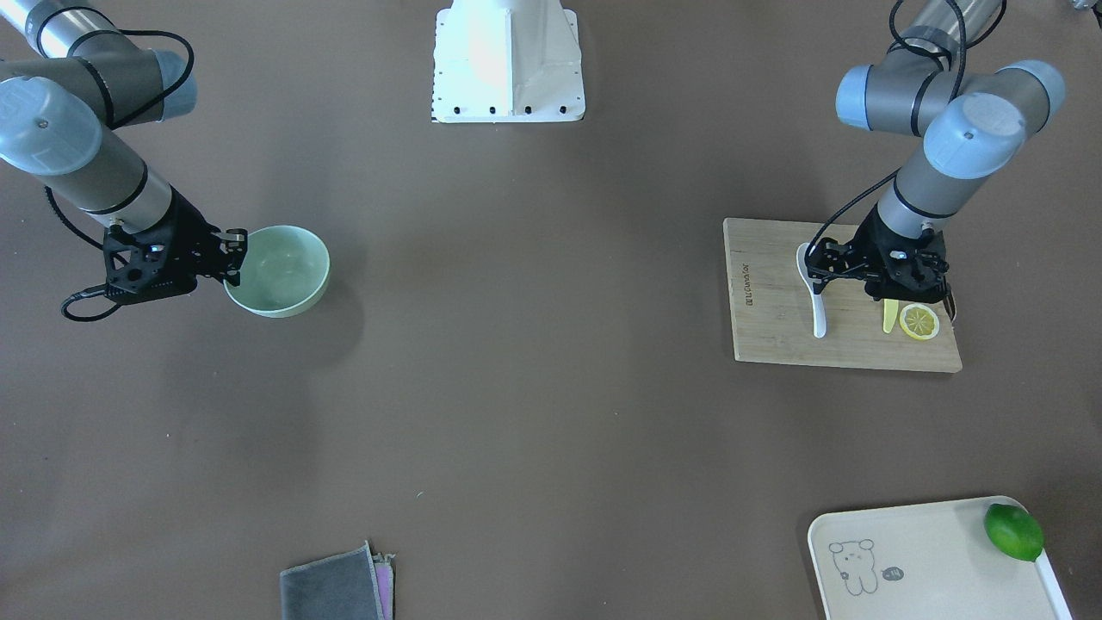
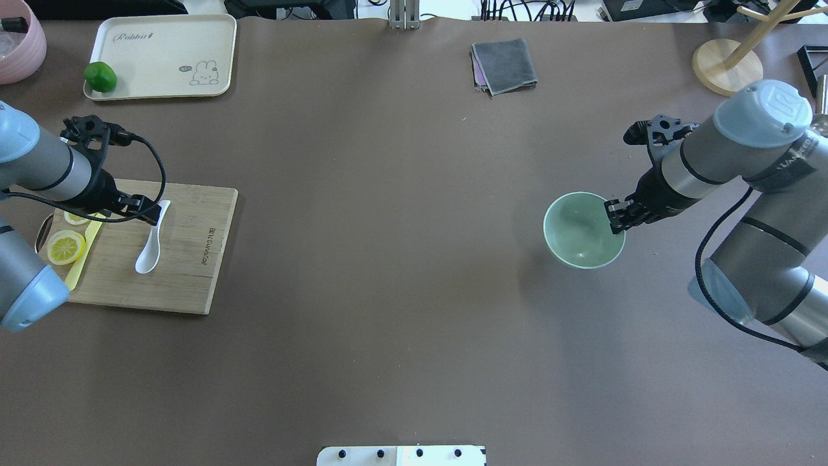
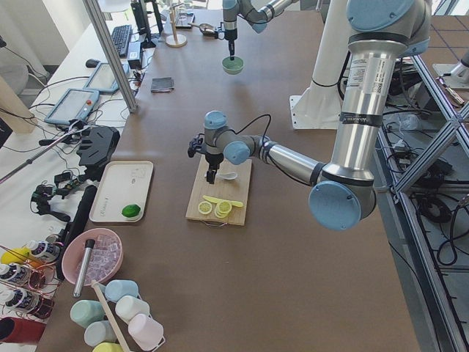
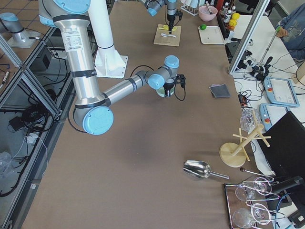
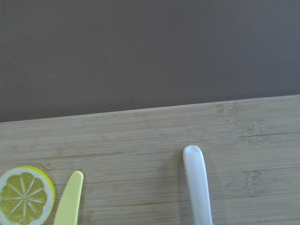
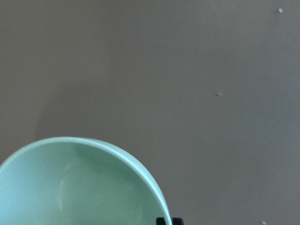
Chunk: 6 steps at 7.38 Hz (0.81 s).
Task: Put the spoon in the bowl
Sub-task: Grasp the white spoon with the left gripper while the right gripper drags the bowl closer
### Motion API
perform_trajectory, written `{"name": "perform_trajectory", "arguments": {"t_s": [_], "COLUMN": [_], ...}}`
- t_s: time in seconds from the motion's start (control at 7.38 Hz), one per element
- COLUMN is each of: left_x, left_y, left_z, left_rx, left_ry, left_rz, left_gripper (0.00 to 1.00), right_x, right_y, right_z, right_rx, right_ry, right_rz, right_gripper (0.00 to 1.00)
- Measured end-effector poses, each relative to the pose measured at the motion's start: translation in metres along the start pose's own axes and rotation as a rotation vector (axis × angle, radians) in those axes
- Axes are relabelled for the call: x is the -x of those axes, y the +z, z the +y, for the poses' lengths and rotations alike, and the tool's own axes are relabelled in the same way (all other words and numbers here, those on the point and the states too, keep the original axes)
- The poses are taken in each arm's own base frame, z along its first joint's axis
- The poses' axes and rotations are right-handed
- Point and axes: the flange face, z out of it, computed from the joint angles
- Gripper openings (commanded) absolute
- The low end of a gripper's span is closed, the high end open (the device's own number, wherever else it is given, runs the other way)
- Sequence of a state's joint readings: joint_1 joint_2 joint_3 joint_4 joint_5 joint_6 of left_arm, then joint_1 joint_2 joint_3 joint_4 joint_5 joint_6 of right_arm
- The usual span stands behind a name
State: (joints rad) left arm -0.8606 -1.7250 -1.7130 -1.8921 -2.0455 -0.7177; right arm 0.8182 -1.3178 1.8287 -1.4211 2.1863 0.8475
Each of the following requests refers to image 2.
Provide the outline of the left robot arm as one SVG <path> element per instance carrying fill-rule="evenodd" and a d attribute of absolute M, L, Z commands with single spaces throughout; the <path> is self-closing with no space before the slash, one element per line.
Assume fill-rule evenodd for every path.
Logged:
<path fill-rule="evenodd" d="M 127 194 L 104 169 L 111 146 L 147 139 L 94 115 L 65 119 L 64 130 L 53 135 L 38 122 L 8 103 L 1 110 L 2 207 L 17 213 L 2 217 L 1 278 L 2 328 L 22 331 L 70 298 L 70 289 L 53 266 L 36 254 L 13 221 L 33 221 L 48 208 L 77 216 L 103 214 L 106 223 L 137 220 L 156 225 L 162 215 L 154 199 Z"/>

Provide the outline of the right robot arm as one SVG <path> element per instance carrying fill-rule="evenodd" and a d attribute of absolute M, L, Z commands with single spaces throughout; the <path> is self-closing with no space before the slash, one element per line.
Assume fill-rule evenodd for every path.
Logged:
<path fill-rule="evenodd" d="M 735 178 L 747 191 L 695 252 L 689 293 L 724 321 L 826 368 L 826 280 L 803 262 L 826 237 L 826 136 L 789 83 L 749 83 L 702 124 L 633 124 L 651 168 L 604 203 L 615 234 L 676 216 Z"/>

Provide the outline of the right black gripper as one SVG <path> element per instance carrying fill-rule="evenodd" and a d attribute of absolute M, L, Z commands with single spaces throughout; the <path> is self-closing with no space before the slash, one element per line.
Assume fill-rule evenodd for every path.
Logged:
<path fill-rule="evenodd" d="M 612 234 L 619 235 L 641 224 L 677 215 L 674 202 L 675 192 L 662 174 L 646 172 L 630 199 L 604 201 L 604 212 Z"/>

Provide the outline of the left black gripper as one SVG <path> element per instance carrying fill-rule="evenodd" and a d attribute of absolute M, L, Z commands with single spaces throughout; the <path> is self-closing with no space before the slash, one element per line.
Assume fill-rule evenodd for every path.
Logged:
<path fill-rule="evenodd" d="M 122 221 L 136 220 L 148 225 L 158 225 L 162 218 L 162 206 L 144 195 L 127 195 L 116 187 L 113 176 L 100 170 L 91 178 L 81 194 L 76 197 L 76 210 L 83 214 L 111 212 Z"/>

